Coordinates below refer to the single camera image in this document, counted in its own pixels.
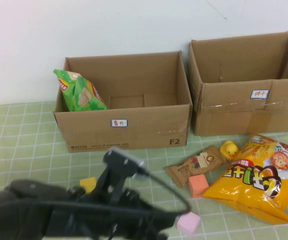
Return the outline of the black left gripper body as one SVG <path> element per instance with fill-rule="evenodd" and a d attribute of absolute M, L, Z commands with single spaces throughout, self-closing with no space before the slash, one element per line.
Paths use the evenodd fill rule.
<path fill-rule="evenodd" d="M 166 240 L 162 230 L 173 226 L 178 212 L 166 211 L 147 203 L 136 190 L 119 190 L 117 202 L 113 193 L 82 187 L 66 190 L 46 186 L 43 201 L 50 207 L 45 235 L 47 237 L 101 237 L 128 240 Z"/>

